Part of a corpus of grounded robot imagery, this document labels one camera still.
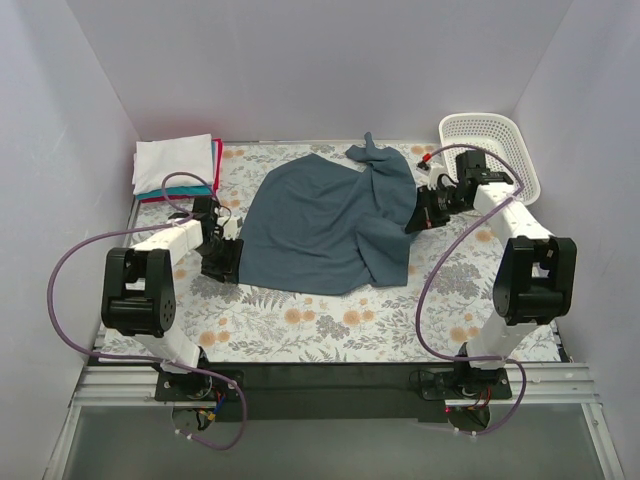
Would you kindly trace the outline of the blue grey t shirt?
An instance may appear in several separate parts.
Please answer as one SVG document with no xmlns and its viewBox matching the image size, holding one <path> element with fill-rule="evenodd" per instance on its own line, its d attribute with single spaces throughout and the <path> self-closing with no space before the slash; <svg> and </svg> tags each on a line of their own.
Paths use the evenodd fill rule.
<svg viewBox="0 0 640 480">
<path fill-rule="evenodd" d="M 416 184 L 405 157 L 370 134 L 346 157 L 287 162 L 262 181 L 241 229 L 239 281 L 275 290 L 344 295 L 408 281 Z"/>
</svg>

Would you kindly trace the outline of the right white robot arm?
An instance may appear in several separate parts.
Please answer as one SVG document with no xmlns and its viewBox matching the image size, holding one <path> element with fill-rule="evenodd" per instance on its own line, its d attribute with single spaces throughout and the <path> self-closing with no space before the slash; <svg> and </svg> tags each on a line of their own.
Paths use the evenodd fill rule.
<svg viewBox="0 0 640 480">
<path fill-rule="evenodd" d="M 489 399 L 508 388 L 505 365 L 530 333 L 568 313 L 577 258 L 576 243 L 544 228 L 520 201 L 524 182 L 504 164 L 493 171 L 490 151 L 459 145 L 456 175 L 430 168 L 430 185 L 417 190 L 407 233 L 445 226 L 452 216 L 474 210 L 477 226 L 490 225 L 504 253 L 492 290 L 494 310 L 480 332 L 449 357 L 451 367 L 417 376 L 426 400 Z"/>
</svg>

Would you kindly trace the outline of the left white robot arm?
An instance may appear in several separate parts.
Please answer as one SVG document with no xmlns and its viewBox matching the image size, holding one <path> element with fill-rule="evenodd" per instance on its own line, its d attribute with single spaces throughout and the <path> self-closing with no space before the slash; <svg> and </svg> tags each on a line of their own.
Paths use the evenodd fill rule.
<svg viewBox="0 0 640 480">
<path fill-rule="evenodd" d="M 211 392 L 213 377 L 200 367 L 205 361 L 202 349 L 176 323 L 174 267 L 197 253 L 202 275 L 238 283 L 242 226 L 243 219 L 217 200 L 197 197 L 190 211 L 171 215 L 146 240 L 113 248 L 106 256 L 103 324 L 142 344 L 162 370 L 180 373 L 178 387 L 193 400 Z"/>
</svg>

